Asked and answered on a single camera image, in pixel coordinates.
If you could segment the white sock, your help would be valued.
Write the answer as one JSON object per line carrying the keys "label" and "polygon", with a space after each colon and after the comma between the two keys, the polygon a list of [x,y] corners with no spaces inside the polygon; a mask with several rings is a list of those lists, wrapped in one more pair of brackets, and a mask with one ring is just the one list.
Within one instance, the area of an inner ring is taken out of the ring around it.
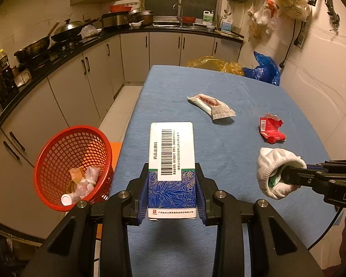
{"label": "white sock", "polygon": [[283,182],[281,173],[287,166],[307,168],[307,164],[293,152],[282,148],[261,148],[257,159],[257,182],[269,198],[280,200],[296,191],[299,186]]}

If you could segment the blue white carton box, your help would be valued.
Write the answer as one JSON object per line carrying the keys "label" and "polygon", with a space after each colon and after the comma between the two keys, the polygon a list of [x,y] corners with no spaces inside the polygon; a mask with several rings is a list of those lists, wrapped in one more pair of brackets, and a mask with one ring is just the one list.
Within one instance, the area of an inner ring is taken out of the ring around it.
{"label": "blue white carton box", "polygon": [[197,216],[191,122],[150,125],[147,214],[151,221]]}

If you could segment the grey kitchen cabinets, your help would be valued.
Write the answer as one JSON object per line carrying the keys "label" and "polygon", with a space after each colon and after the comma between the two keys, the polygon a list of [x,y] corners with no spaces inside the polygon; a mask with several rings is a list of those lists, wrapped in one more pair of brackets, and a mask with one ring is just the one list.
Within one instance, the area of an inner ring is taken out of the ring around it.
{"label": "grey kitchen cabinets", "polygon": [[[67,127],[98,127],[110,108],[113,92],[107,66],[101,77],[88,77],[88,66],[75,56],[46,77],[30,83],[9,118],[18,128],[13,136],[0,128],[0,232],[30,241],[50,234],[63,217],[44,205],[33,183],[33,167],[45,144]],[[187,98],[197,93],[233,106],[242,78],[232,74],[178,66],[156,66],[147,77],[132,114],[117,162],[112,191],[123,190],[148,161],[150,125],[155,121],[190,121],[194,127],[196,161],[203,169],[223,173],[234,165],[243,135],[242,121],[216,123]]]}

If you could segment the steel kitchen faucet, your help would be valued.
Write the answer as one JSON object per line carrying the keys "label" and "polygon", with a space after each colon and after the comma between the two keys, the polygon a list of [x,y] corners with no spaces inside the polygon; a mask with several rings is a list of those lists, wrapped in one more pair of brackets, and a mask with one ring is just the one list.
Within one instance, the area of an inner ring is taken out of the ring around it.
{"label": "steel kitchen faucet", "polygon": [[177,8],[177,19],[179,21],[179,27],[183,27],[183,7],[181,3],[175,3],[172,6],[173,9]]}

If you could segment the white plastic bottle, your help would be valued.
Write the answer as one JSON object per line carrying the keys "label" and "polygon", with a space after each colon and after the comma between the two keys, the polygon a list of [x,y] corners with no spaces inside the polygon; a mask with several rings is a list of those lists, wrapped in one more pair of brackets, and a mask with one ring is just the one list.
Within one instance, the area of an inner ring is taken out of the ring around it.
{"label": "white plastic bottle", "polygon": [[61,197],[61,203],[63,206],[70,206],[81,200],[81,196],[77,193],[66,193]]}

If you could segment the red crumpled snack bag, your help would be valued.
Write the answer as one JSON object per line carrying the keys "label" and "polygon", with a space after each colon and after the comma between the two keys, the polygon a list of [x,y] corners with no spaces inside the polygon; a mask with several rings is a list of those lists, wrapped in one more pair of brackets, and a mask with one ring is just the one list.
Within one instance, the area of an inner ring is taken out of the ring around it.
{"label": "red crumpled snack bag", "polygon": [[260,117],[259,131],[265,142],[272,145],[278,142],[284,142],[286,135],[279,130],[283,124],[282,119],[270,113],[266,113],[263,117]]}

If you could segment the red plastic mesh basket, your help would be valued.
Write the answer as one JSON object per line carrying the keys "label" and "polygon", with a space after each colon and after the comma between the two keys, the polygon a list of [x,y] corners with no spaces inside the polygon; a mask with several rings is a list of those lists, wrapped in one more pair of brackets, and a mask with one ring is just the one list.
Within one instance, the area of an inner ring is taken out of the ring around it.
{"label": "red plastic mesh basket", "polygon": [[43,148],[33,172],[38,197],[55,211],[67,212],[61,196],[71,180],[72,168],[100,167],[95,188],[85,197],[91,204],[107,201],[113,179],[112,147],[107,136],[91,126],[74,126],[56,134]]}

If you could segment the blue plastic bag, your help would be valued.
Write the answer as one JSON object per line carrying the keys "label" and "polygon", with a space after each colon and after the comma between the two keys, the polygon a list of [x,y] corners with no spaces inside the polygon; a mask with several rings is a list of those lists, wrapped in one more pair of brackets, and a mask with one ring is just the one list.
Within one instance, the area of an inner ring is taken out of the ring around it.
{"label": "blue plastic bag", "polygon": [[280,72],[273,59],[270,56],[263,55],[256,51],[254,51],[253,54],[258,65],[252,69],[243,67],[244,76],[274,86],[279,86]]}

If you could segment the blue table cloth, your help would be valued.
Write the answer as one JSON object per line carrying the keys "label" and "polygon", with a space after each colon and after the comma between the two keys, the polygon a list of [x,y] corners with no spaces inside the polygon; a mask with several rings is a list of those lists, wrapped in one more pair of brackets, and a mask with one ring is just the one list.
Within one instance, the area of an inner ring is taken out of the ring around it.
{"label": "blue table cloth", "polygon": [[[265,142],[259,119],[266,113],[283,120],[286,140],[279,147],[307,164],[329,156],[314,128],[278,86],[204,69],[154,66],[128,125],[111,193],[139,177],[149,160],[153,122],[193,124],[195,160],[218,188],[242,201],[263,198],[257,183],[257,158]],[[134,276],[211,276],[217,229],[200,219],[144,219],[128,228]]]}

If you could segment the white red plastic wrapper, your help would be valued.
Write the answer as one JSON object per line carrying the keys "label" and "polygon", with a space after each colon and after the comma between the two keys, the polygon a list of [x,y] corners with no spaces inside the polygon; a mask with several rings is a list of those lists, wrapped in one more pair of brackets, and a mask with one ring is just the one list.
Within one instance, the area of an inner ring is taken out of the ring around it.
{"label": "white red plastic wrapper", "polygon": [[206,94],[196,94],[187,98],[191,102],[206,112],[212,120],[235,117],[236,112],[226,103]]}

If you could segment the yellow plastic bag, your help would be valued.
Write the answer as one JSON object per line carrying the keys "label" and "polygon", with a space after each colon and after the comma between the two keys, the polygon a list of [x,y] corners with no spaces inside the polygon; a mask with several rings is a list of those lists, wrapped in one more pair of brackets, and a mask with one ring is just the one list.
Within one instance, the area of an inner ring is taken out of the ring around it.
{"label": "yellow plastic bag", "polygon": [[199,59],[189,61],[186,65],[188,68],[207,69],[211,71],[226,72],[238,76],[244,76],[244,70],[237,62],[226,62],[213,56],[203,56]]}

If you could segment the dark sauce bottle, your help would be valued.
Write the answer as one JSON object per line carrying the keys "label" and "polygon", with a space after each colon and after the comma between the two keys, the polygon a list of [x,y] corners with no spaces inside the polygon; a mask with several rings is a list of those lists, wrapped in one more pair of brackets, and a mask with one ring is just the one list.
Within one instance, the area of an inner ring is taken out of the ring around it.
{"label": "dark sauce bottle", "polygon": [[0,49],[0,76],[5,88],[4,106],[7,106],[18,94],[18,87],[14,81],[13,71],[10,67],[7,53]]}

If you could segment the green white detergent jug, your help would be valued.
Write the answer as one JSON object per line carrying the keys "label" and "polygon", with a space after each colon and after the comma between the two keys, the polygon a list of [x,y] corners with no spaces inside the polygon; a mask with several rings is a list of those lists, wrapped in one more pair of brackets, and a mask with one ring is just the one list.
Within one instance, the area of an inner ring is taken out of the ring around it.
{"label": "green white detergent jug", "polygon": [[203,11],[202,24],[212,24],[214,20],[214,11]]}

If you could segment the steel wok lid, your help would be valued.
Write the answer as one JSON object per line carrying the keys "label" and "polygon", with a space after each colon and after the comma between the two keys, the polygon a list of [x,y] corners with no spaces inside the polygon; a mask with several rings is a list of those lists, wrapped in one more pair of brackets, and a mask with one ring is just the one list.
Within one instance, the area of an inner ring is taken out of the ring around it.
{"label": "steel wok lid", "polygon": [[71,21],[71,19],[66,19],[64,21],[64,24],[55,30],[54,34],[59,34],[59,33],[65,32],[65,31],[70,31],[72,29],[75,29],[77,27],[82,27],[82,26],[83,26],[82,21]]}

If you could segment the dark cooking pot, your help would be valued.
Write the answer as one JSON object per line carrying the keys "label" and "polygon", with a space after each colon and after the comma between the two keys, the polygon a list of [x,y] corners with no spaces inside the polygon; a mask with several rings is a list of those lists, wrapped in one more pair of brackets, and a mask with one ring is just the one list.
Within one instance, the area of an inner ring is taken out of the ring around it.
{"label": "dark cooking pot", "polygon": [[141,27],[151,26],[154,23],[154,16],[153,12],[150,10],[143,10],[140,11],[138,9],[133,9],[131,12],[129,12],[129,22],[130,23],[141,23]]}

